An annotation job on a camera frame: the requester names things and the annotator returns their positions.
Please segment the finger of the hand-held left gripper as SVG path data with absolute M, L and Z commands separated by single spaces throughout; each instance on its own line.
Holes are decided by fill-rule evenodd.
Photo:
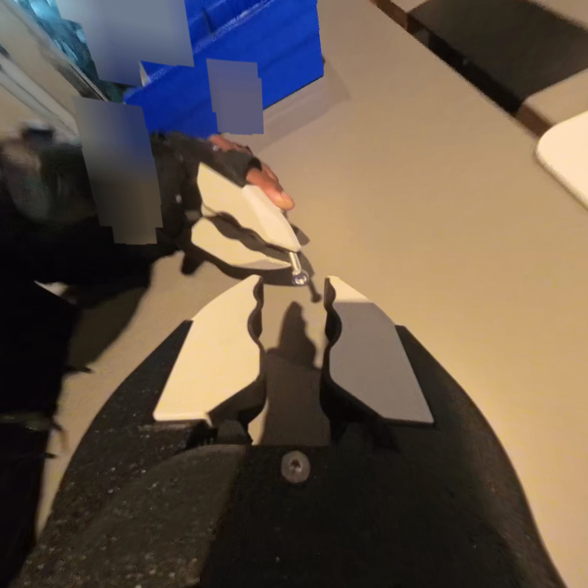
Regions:
M 203 217 L 190 230 L 193 246 L 233 268 L 274 271 L 290 269 L 290 261 L 274 258 L 248 248 L 239 239 L 225 236 L 212 222 Z
M 283 211 L 260 187 L 240 187 L 211 167 L 200 164 L 198 189 L 204 217 L 221 217 L 283 252 L 300 253 L 302 246 Z

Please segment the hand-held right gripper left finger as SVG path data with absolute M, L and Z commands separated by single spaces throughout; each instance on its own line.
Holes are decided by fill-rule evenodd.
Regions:
M 252 275 L 193 318 L 153 411 L 157 423 L 250 422 L 265 405 L 263 280 Z

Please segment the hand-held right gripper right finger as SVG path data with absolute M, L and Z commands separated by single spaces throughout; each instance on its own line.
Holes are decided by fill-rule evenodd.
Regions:
M 384 421 L 433 425 L 435 418 L 396 324 L 340 277 L 325 279 L 323 376 L 333 393 Z

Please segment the silver metal bolt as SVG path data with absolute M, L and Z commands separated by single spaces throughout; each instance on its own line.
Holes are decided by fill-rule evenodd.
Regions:
M 310 280 L 309 273 L 309 262 L 302 251 L 289 252 L 288 253 L 290 270 L 291 270 L 291 281 L 295 286 L 306 286 Z

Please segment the person's left forearm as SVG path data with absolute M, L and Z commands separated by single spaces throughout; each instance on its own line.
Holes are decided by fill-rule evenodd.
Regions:
M 1 141 L 1 261 L 72 298 L 110 298 L 149 286 L 160 245 L 114 242 L 101 226 L 82 148 L 54 128 Z

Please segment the person's left hand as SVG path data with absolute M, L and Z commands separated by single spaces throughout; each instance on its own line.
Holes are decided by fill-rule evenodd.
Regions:
M 222 151 L 236 151 L 254 159 L 256 158 L 250 147 L 233 142 L 224 136 L 211 135 L 208 141 Z M 257 166 L 249 166 L 245 179 L 248 184 L 259 187 L 272 203 L 281 210 L 287 212 L 295 207 L 293 199 L 283 189 L 277 176 L 267 164 L 260 162 Z

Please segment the blue plastic bin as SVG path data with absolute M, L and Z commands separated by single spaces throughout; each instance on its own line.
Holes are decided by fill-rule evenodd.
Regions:
M 263 133 L 263 110 L 323 77 L 317 1 L 185 1 L 192 67 L 143 62 L 146 83 L 127 105 L 150 132 L 206 137 Z

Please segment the person's black jacket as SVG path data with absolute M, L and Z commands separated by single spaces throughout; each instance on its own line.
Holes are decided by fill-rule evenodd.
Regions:
M 1 587 L 35 542 L 35 520 L 79 309 L 30 279 L 1 283 Z

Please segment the black desk mat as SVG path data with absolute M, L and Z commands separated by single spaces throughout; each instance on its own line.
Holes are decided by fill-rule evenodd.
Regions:
M 433 52 L 510 114 L 587 70 L 587 24 L 537 1 L 426 1 L 408 16 Z

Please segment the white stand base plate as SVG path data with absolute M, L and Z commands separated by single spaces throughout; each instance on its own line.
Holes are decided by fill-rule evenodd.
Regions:
M 587 209 L 587 112 L 562 121 L 538 140 L 537 161 Z

